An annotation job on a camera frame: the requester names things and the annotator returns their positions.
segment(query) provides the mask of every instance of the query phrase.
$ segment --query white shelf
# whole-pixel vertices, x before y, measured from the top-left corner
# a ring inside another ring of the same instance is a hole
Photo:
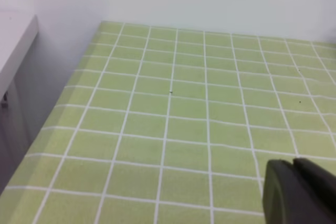
[[[38,33],[33,14],[0,10],[0,99]]]

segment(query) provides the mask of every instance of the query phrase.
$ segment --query black object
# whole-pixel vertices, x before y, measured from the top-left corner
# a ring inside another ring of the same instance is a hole
[[[335,224],[336,177],[305,158],[270,160],[262,203],[267,224]]]

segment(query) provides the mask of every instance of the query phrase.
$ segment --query white wall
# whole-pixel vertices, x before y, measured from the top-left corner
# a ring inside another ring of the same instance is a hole
[[[336,40],[336,0],[0,0],[0,8],[38,15],[40,34],[16,78],[32,134],[102,19]]]

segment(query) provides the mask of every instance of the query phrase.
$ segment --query green square tile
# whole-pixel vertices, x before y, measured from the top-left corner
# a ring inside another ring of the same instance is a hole
[[[69,156],[112,159],[118,136],[100,133],[77,132]]]
[[[77,107],[56,107],[49,114],[48,119],[44,123],[44,127],[48,126],[67,126],[76,127],[84,108]]]
[[[121,27],[122,23],[103,21],[100,23],[98,30],[105,31],[107,33],[118,34],[121,30]]]
[[[167,137],[192,142],[206,142],[206,122],[170,118]]]
[[[209,102],[209,118],[222,122],[245,123],[244,109],[241,105]]]
[[[228,34],[205,33],[207,45],[231,47],[231,37]]]
[[[203,33],[193,31],[178,31],[178,41],[203,44]]]
[[[295,78],[273,77],[275,89],[280,92],[308,94],[304,81]]]
[[[134,86],[135,76],[124,76],[121,74],[104,73],[99,87],[104,89],[118,89],[131,91]]]
[[[243,88],[273,90],[271,79],[269,76],[259,74],[240,73],[241,86]]]
[[[206,119],[206,103],[205,101],[173,97],[171,99],[170,115]]]
[[[176,29],[153,27],[151,29],[150,37],[154,39],[175,40]]]
[[[80,86],[96,86],[100,73],[75,71],[73,72],[67,85],[80,85]]]
[[[174,79],[183,81],[204,82],[204,69],[175,66]]]
[[[279,108],[279,102],[274,92],[244,89],[246,105]]]
[[[174,52],[175,42],[150,39],[148,41],[147,49]]]
[[[291,67],[291,66],[280,66],[280,65],[268,64],[268,70],[269,70],[270,74],[274,74],[276,76],[301,77],[297,68],[294,67],[294,66]]]
[[[205,99],[205,85],[174,81],[172,94],[178,97]]]
[[[125,134],[163,137],[166,118],[162,116],[129,114]]]
[[[167,142],[164,165],[208,171],[208,148],[206,145]]]
[[[299,154],[336,157],[335,146],[329,134],[294,132]]]
[[[323,116],[327,125],[332,132],[336,132],[336,116],[335,115],[324,115]]]
[[[328,99],[325,97],[314,97],[314,101],[321,113],[335,113],[336,114],[336,100]]]
[[[130,93],[126,92],[97,90],[94,93],[90,106],[126,110],[130,100],[130,95]]]
[[[245,126],[210,122],[210,141],[213,144],[250,148],[250,140]]]
[[[246,108],[250,125],[286,128],[284,117],[278,110]]]
[[[162,141],[123,136],[117,160],[142,164],[160,165]]]
[[[319,58],[306,57],[301,55],[293,55],[293,59],[298,67],[321,68],[323,65]]]
[[[288,131],[252,128],[251,135],[255,149],[295,153]]]
[[[155,199],[158,192],[159,173],[159,168],[115,164],[107,193],[125,197]]]
[[[293,130],[328,131],[319,114],[286,112],[286,117]]]
[[[235,48],[260,50],[257,38],[233,36],[232,40],[233,40],[233,46]]]
[[[326,97],[336,98],[336,86],[333,83],[313,80],[306,80],[306,83],[312,95],[324,95]]]
[[[267,63],[294,65],[293,60],[288,54],[278,54],[276,52],[264,52]]]
[[[236,64],[234,60],[218,59],[218,58],[206,58],[207,68],[216,68],[223,70],[236,71]]]
[[[210,224],[210,211],[161,204],[157,220],[158,224]]]
[[[120,36],[118,46],[144,48],[146,45],[145,38]]]
[[[261,39],[260,44],[263,51],[288,53],[287,46],[284,41]]]
[[[134,94],[130,111],[166,115],[168,96],[159,97],[150,94]]]
[[[0,223],[32,223],[44,194],[40,190],[4,190],[0,198]]]
[[[214,207],[262,212],[256,180],[223,176],[213,176],[212,180]]]
[[[161,62],[161,63],[173,63],[173,59],[174,59],[173,52],[158,52],[158,51],[146,50],[143,60]]]
[[[164,169],[161,200],[209,206],[207,174]]]
[[[86,49],[85,55],[97,55],[108,57],[113,49],[113,46],[90,44]]]
[[[176,54],[175,64],[193,67],[204,67],[204,57]]]
[[[28,153],[63,154],[70,142],[74,130],[41,130],[33,141]]]
[[[208,99],[210,101],[242,103],[242,95],[239,88],[208,86]]]
[[[50,193],[38,224],[93,223],[100,197]]]
[[[323,64],[325,65],[325,68],[328,70],[336,70],[336,60],[332,60],[332,59],[321,59],[321,61],[323,62]]]
[[[88,109],[81,124],[82,129],[117,132],[121,130],[125,113]]]
[[[265,224],[265,217],[258,215],[242,215],[235,212],[214,211],[216,224]]]
[[[235,56],[237,60],[264,61],[260,51],[235,49]]]
[[[140,75],[170,79],[172,77],[172,65],[144,62],[141,66]]]
[[[143,49],[115,47],[112,57],[131,59],[131,60],[141,60],[142,55],[143,55]]]
[[[256,176],[252,151],[212,146],[211,157],[212,171],[215,173]]]
[[[257,161],[259,165],[260,176],[262,178],[265,177],[266,174],[266,165],[267,162],[271,159],[280,159],[285,160],[290,163],[293,162],[294,155],[284,155],[284,154],[273,154],[273,153],[264,153],[264,152],[256,152]]]
[[[315,51],[311,45],[289,42],[288,47],[292,54],[316,56]]]
[[[329,171],[334,176],[336,175],[336,162],[335,160],[326,160],[319,158],[310,158],[310,160],[317,165],[321,166],[323,169]]]
[[[282,108],[285,110],[297,110],[317,112],[310,97],[302,95],[278,94]]]
[[[192,55],[204,55],[203,45],[187,44],[187,43],[177,43],[177,52],[183,54]]]
[[[205,54],[207,56],[233,59],[232,48],[206,46]]]
[[[135,91],[150,93],[150,94],[169,95],[170,81],[139,77],[137,81],[137,85],[135,87]]]
[[[154,203],[106,198],[99,224],[153,223],[154,211]]]
[[[240,72],[268,74],[264,63],[237,61],[237,66]]]
[[[107,72],[137,74],[140,62],[135,60],[110,59]]]
[[[57,104],[86,105],[91,97],[93,89],[80,87],[65,87]]]
[[[107,61],[105,57],[83,56],[77,69],[103,70]]]
[[[103,192],[110,163],[66,159],[54,188],[72,191]]]
[[[149,26],[132,25],[132,24],[125,24],[122,30],[123,35],[132,35],[140,37],[147,37],[148,32],[149,32]]]
[[[96,33],[92,39],[92,42],[114,45],[114,43],[117,41],[117,38],[118,35],[115,34]]]
[[[332,82],[332,79],[330,78],[328,72],[325,70],[301,68],[300,72],[303,75],[303,77],[308,78],[308,79],[313,79],[316,81],[323,81],[323,82]]]
[[[46,156],[25,157],[8,185],[48,187],[60,160],[57,157]]]
[[[207,70],[207,82],[210,84],[239,86],[237,73],[219,70]]]

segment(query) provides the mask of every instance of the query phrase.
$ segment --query green checkered tablecloth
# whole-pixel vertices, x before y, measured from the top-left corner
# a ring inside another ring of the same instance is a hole
[[[257,224],[271,158],[336,173],[336,48],[103,22],[0,223]]]

